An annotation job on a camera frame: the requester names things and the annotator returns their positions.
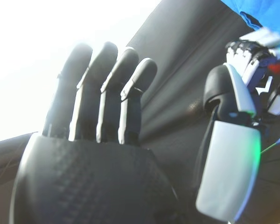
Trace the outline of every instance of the blue fabric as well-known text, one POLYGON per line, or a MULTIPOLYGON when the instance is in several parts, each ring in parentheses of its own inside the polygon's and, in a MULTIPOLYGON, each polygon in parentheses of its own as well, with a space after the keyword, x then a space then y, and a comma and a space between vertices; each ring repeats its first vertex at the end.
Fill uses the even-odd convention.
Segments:
POLYGON ((253 24, 245 15, 257 19, 264 27, 280 33, 280 0, 221 0, 234 12, 241 15, 247 25, 254 30, 259 26, 253 24))

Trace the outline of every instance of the black tent wall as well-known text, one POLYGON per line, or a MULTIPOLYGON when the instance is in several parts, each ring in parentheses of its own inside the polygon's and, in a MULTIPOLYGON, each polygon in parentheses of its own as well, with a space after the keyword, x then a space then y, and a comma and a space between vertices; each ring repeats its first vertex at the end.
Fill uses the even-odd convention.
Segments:
MULTIPOLYGON (((158 64, 157 77, 142 98, 142 145, 155 152, 195 224, 220 223, 199 215, 191 192, 209 119, 202 110, 204 82, 208 72, 224 62, 225 44, 250 31, 219 0, 163 0, 128 44, 141 58, 151 57, 158 64)), ((29 137, 0 142, 0 186, 14 179, 29 137)), ((279 137, 280 121, 272 126, 264 147, 279 137)), ((280 147, 262 157, 254 191, 238 223, 278 222, 280 147)))

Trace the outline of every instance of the robotic hand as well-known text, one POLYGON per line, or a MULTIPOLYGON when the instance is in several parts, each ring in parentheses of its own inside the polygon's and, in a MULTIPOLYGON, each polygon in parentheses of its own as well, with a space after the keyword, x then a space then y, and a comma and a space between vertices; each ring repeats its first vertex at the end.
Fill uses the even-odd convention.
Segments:
POLYGON ((259 101, 269 92, 266 70, 280 60, 279 45, 280 35, 267 28, 244 35, 207 77, 203 105, 212 116, 196 161, 196 207, 205 215, 234 222, 249 199, 261 153, 256 124, 264 113, 280 115, 280 85, 267 108, 259 101))
POLYGON ((22 157, 10 224, 181 223, 167 177, 151 150, 138 147, 140 97, 156 64, 138 65, 132 48, 118 61, 117 53, 106 43, 89 68, 89 46, 71 53, 44 129, 22 157))

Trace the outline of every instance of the green cable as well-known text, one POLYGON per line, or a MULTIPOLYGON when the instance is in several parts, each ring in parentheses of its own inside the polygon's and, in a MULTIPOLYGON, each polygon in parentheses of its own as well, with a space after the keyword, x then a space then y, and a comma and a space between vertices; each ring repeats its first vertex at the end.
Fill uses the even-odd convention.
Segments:
POLYGON ((273 148, 276 145, 277 145, 277 143, 274 143, 274 144, 270 145, 268 148, 266 148, 265 150, 261 151, 261 154, 263 154, 264 152, 266 152, 267 150, 273 148))

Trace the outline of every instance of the bright sky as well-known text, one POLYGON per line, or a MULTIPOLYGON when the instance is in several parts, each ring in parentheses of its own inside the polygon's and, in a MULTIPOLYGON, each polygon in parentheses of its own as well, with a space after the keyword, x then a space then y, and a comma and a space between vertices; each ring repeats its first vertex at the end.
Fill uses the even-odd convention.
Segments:
POLYGON ((160 1, 0 0, 0 140, 41 130, 77 43, 123 49, 160 1))

